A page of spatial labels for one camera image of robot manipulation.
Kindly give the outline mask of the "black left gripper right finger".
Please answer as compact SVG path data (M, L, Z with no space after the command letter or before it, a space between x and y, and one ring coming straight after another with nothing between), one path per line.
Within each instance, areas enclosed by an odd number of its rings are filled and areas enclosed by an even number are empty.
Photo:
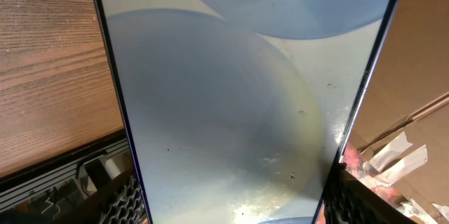
M414 224L346 170L334 165L323 191L323 215L327 224Z

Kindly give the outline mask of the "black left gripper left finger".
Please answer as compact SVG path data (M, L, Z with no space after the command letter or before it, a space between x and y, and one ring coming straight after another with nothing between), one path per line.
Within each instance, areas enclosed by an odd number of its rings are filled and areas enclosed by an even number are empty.
M139 223L145 217L140 184L135 172L128 169L54 223Z

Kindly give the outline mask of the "blue Samsung Galaxy smartphone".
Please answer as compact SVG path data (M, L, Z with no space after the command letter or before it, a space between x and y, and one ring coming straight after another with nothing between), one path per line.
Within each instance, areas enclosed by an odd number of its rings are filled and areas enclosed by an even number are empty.
M94 0L150 223L315 223L398 0Z

